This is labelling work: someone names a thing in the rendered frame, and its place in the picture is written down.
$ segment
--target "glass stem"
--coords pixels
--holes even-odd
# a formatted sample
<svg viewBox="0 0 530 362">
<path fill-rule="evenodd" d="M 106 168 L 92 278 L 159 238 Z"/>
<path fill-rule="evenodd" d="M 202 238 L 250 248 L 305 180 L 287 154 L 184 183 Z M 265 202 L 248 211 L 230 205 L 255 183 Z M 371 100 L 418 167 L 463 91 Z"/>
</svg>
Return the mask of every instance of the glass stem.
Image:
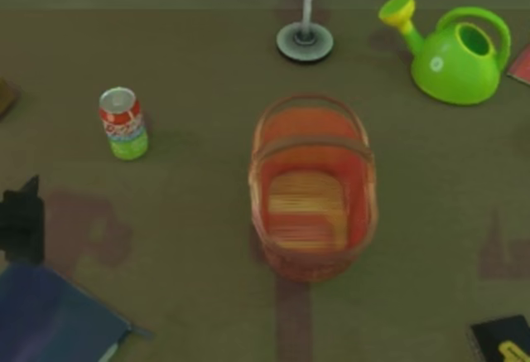
<svg viewBox="0 0 530 362">
<path fill-rule="evenodd" d="M 301 17 L 301 34 L 304 37 L 311 35 L 311 14 L 313 11 L 313 0 L 304 0 Z"/>
</svg>

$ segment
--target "watering can spout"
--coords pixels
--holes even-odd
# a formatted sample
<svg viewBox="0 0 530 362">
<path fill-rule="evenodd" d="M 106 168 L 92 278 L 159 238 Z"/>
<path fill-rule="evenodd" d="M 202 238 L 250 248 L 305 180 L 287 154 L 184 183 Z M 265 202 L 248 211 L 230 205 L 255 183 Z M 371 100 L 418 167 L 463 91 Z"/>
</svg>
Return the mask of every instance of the watering can spout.
<svg viewBox="0 0 530 362">
<path fill-rule="evenodd" d="M 388 0 L 378 14 L 382 22 L 395 27 L 401 33 L 413 55 L 418 54 L 423 47 L 423 37 L 412 23 L 415 9 L 414 0 Z"/>
</svg>

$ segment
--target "red book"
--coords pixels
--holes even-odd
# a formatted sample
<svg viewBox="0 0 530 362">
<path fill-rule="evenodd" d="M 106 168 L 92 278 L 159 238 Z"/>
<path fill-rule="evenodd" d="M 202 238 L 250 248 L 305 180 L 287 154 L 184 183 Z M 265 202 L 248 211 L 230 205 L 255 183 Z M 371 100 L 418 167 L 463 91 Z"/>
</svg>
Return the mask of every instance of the red book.
<svg viewBox="0 0 530 362">
<path fill-rule="evenodd" d="M 530 84 L 530 45 L 527 45 L 514 61 L 508 71 L 508 76 Z"/>
</svg>

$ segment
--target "basket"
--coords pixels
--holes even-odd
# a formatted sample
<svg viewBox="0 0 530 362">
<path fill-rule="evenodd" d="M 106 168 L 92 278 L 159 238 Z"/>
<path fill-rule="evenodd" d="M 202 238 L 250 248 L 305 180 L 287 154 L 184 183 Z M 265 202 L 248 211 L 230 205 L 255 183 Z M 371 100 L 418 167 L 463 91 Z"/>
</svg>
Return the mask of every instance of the basket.
<svg viewBox="0 0 530 362">
<path fill-rule="evenodd" d="M 363 124 L 337 100 L 300 95 L 269 107 L 255 129 L 248 183 L 266 260 L 285 278 L 330 279 L 372 240 L 373 154 Z"/>
</svg>

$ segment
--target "can top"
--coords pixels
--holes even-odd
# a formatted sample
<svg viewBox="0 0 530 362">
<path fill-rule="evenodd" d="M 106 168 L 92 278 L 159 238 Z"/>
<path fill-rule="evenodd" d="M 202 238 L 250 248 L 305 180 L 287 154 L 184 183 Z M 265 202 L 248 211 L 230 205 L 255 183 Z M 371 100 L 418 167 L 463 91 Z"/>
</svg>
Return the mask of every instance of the can top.
<svg viewBox="0 0 530 362">
<path fill-rule="evenodd" d="M 99 107 L 108 113 L 123 113 L 130 110 L 136 101 L 136 95 L 130 89 L 115 87 L 101 94 Z"/>
</svg>

